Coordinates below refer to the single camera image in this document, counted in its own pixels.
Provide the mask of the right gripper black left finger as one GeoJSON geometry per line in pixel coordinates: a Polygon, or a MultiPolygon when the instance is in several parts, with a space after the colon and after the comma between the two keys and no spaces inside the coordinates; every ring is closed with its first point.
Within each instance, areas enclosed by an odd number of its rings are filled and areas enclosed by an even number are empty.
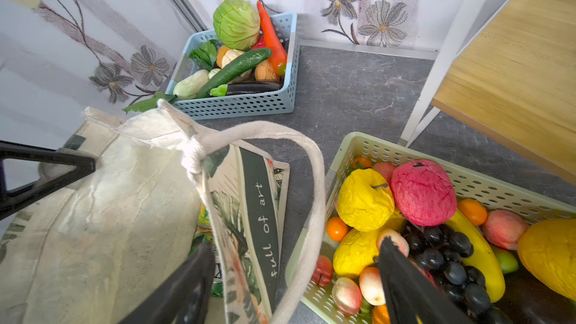
{"type": "Polygon", "coordinates": [[[204,242],[122,323],[204,323],[215,276],[212,245],[204,242]]]}

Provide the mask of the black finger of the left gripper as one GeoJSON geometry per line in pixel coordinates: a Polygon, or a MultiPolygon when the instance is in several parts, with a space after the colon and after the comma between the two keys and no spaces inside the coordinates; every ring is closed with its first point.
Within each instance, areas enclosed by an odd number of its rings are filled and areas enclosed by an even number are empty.
{"type": "Polygon", "coordinates": [[[68,148],[54,150],[1,141],[1,162],[27,161],[37,164],[38,179],[10,189],[1,165],[1,219],[27,208],[44,197],[91,175],[97,169],[92,155],[68,148]]]}

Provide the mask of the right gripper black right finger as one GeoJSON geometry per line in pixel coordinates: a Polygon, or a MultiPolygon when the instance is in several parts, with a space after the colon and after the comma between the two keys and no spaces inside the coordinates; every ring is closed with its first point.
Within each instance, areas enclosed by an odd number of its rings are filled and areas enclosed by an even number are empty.
{"type": "Polygon", "coordinates": [[[385,237],[378,269],[391,323],[471,323],[472,320],[440,291],[385,237]]]}

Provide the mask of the cream canvas grocery bag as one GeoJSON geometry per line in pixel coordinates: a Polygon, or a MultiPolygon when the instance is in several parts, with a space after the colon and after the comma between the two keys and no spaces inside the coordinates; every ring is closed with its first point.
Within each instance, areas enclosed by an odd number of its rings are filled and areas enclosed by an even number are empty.
{"type": "Polygon", "coordinates": [[[3,323],[122,323],[204,242],[216,267],[203,323],[289,322],[326,216],[323,156],[312,139],[269,121],[213,130],[161,100],[129,120],[87,108],[59,149],[94,156],[97,169],[5,219],[3,323]],[[313,170],[306,251],[283,295],[290,167],[253,139],[293,141],[313,170]]]}

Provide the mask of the yellow apple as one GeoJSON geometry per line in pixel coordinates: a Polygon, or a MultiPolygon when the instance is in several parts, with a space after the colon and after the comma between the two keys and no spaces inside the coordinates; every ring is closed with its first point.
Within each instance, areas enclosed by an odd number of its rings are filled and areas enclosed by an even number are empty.
{"type": "Polygon", "coordinates": [[[370,232],[394,214],[395,201],[386,179],[373,169],[357,169],[346,177],[337,198],[337,213],[348,226],[370,232]]]}

